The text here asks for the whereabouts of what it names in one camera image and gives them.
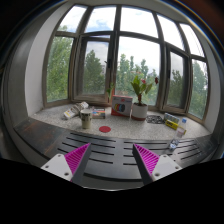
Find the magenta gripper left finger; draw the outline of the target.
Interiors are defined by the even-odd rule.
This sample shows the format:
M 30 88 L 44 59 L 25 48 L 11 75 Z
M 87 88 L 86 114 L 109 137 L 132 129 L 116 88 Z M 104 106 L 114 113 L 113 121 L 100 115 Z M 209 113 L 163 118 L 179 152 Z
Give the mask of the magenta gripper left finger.
M 91 144 L 87 143 L 65 155 L 56 154 L 42 169 L 80 185 L 90 154 Z

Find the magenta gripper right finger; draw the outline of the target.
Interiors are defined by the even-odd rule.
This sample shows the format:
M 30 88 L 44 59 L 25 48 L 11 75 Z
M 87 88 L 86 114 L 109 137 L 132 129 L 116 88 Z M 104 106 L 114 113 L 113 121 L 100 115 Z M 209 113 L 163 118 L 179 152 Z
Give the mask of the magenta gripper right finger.
M 144 185 L 181 170 L 167 154 L 158 155 L 140 145 L 133 145 L 133 155 Z

